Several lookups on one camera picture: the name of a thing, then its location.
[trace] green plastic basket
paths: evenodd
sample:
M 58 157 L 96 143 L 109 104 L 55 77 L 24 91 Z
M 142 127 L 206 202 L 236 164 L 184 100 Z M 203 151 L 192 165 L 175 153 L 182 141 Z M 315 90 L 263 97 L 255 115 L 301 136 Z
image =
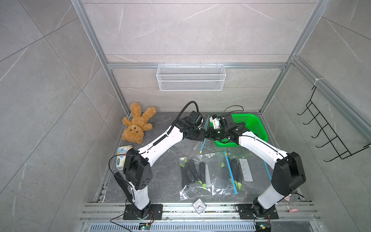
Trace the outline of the green plastic basket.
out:
M 257 135 L 260 139 L 268 142 L 268 134 L 265 131 L 262 122 L 259 117 L 254 114 L 232 114 L 234 122 L 244 122 L 246 123 L 245 127 L 248 128 L 252 133 Z M 215 141 L 218 147 L 240 147 L 236 143 L 229 141 L 228 139 L 223 139 L 222 142 Z

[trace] blue zipper seal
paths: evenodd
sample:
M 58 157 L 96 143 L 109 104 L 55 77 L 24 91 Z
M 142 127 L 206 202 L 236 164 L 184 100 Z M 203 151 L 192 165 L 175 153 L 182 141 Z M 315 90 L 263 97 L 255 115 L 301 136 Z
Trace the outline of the blue zipper seal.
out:
M 235 193 L 235 194 L 238 194 L 238 192 L 237 192 L 237 188 L 236 188 L 236 185 L 235 185 L 235 183 L 234 183 L 234 178 L 233 178 L 233 174 L 232 174 L 231 165 L 229 164 L 229 160 L 228 160 L 227 152 L 225 151 L 224 154 L 226 155 L 226 160 L 227 160 L 227 164 L 228 164 L 229 173 L 231 174 L 232 184 L 233 184 L 233 188 L 234 188 L 234 193 Z

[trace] gray marble tile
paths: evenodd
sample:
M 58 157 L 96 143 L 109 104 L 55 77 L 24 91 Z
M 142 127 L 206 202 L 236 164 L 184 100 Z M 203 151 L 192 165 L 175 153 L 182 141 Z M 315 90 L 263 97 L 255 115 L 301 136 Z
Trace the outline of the gray marble tile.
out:
M 272 55 L 106 55 L 108 62 L 286 62 L 289 54 Z
M 272 87 L 281 69 L 226 69 L 224 88 Z
M 206 118 L 210 112 L 202 113 Z M 135 149 L 138 149 L 147 143 L 153 141 L 160 134 L 162 134 L 168 126 L 175 120 L 178 112 L 158 112 L 150 119 L 153 123 L 153 129 L 146 131 L 143 145 L 133 144 Z M 152 173 L 154 178 L 149 187 L 149 197 L 151 202 L 184 202 L 180 200 L 180 173 L 179 173 L 179 157 L 193 157 L 199 155 L 199 151 L 194 149 L 200 142 L 191 140 L 182 140 L 181 142 L 172 146 L 165 152 L 152 166 Z M 128 141 L 123 141 L 122 145 L 130 144 Z M 213 153 L 217 151 L 227 151 L 234 154 L 244 154 L 249 162 L 253 181 L 250 183 L 243 183 L 242 190 L 238 195 L 231 196 L 203 196 L 202 199 L 208 202 L 243 202 L 252 201 L 259 196 L 265 188 L 269 185 L 270 179 L 264 167 L 263 161 L 252 154 L 250 151 L 242 147 L 219 148 L 214 141 L 207 140 L 203 149 L 203 154 Z M 111 177 L 108 184 L 104 202 L 125 202 L 125 195 L 115 179 Z M 195 201 L 195 198 L 186 200 L 187 202 Z
M 359 231 L 298 128 L 276 97 L 272 99 L 264 117 L 280 148 L 300 155 L 306 176 L 306 182 L 300 186 L 300 190 L 305 200 L 313 201 L 328 231 Z
M 77 231 L 78 213 L 85 203 L 94 200 L 108 160 L 112 156 L 116 139 L 103 123 L 93 145 L 81 164 L 66 197 L 63 199 L 49 231 Z
M 4 231 L 48 230 L 102 124 L 81 92 L 0 194 Z
M 83 92 L 86 94 L 103 120 L 106 119 L 107 114 L 114 103 L 116 94 L 107 74 L 104 72 L 103 67 L 98 69 L 83 89 Z
M 112 104 L 112 107 L 109 110 L 108 115 L 104 121 L 115 138 L 121 136 L 121 128 L 123 126 L 122 119 L 125 116 L 125 112 L 121 106 L 119 99 L 115 98 L 115 101 Z
M 83 3 L 256 3 L 256 0 L 83 0 Z M 259 3 L 316 3 L 316 0 L 263 0 Z
M 370 54 L 371 40 L 321 18 L 299 55 L 371 121 Z
M 289 54 L 315 4 L 84 6 L 106 54 L 243 55 Z
M 157 69 L 114 69 L 113 74 L 122 88 L 158 88 Z
M 0 2 L 0 61 L 43 37 L 18 1 Z
M 0 81 L 2 190 L 81 89 L 46 39 L 1 61 Z
M 44 35 L 77 18 L 69 0 L 20 0 L 20 2 Z
M 308 111 L 301 116 L 297 115 L 297 113 L 304 111 L 305 104 L 312 95 L 311 88 L 312 84 L 297 69 L 293 69 L 282 82 L 276 96 L 302 134 L 318 164 L 359 230 L 367 231 L 370 222 L 367 214 L 370 214 L 371 210 L 362 202 L 365 199 L 371 200 L 368 194 L 371 184 L 367 181 L 367 179 L 371 178 L 371 174 L 364 171 L 368 169 L 368 163 L 371 162 L 371 149 L 361 151 L 344 160 L 337 158 L 329 163 L 324 162 L 324 159 L 330 160 L 336 157 L 336 151 L 330 144 L 323 148 L 316 148 L 316 145 L 321 146 L 328 139 L 323 132 L 318 135 L 318 138 L 311 137 L 315 137 L 318 134 L 320 126 L 315 121 L 308 125 L 302 124 L 303 122 L 308 123 L 313 118 Z M 318 90 L 314 93 L 312 101 L 351 152 L 356 152 L 368 144 L 362 135 Z M 322 125 L 326 124 L 321 122 L 321 116 L 318 116 L 318 120 Z M 326 133 L 330 138 L 336 136 L 333 131 L 331 131 L 332 135 L 329 133 L 329 126 L 326 129 Z M 340 153 L 346 151 L 338 139 L 335 139 L 333 142 Z M 357 197 L 354 199 L 355 189 L 357 190 Z
M 101 63 L 79 19 L 52 32 L 46 39 L 73 78 L 84 88 Z
M 371 39 L 371 2 L 333 0 L 324 17 Z
M 157 111 L 180 111 L 194 100 L 204 111 L 223 111 L 231 105 L 242 105 L 245 111 L 258 111 L 270 88 L 224 88 L 221 91 L 160 91 L 159 88 L 121 88 L 128 104 L 138 102 L 143 109 L 155 106 Z

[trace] white label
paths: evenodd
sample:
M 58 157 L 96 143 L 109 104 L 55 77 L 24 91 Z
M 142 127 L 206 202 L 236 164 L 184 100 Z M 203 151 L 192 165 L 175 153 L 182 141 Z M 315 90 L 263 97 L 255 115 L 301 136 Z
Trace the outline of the white label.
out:
M 245 181 L 253 181 L 253 176 L 251 175 L 249 163 L 247 162 L 247 159 L 240 159 L 243 179 Z
M 207 165 L 205 165 L 205 179 L 206 179 L 206 187 L 211 186 L 211 181 L 210 181 L 210 174 L 209 174 L 209 168 Z

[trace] ventilation grate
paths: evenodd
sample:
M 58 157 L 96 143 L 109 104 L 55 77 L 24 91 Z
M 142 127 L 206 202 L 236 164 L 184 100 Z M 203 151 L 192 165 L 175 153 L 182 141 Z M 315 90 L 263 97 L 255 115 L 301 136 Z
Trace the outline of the ventilation grate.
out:
M 143 231 L 139 229 L 139 222 L 119 222 L 132 232 Z M 125 231 L 124 228 L 105 222 L 94 222 L 89 232 Z M 253 222 L 155 222 L 150 231 L 156 232 L 194 232 L 194 231 L 255 231 Z

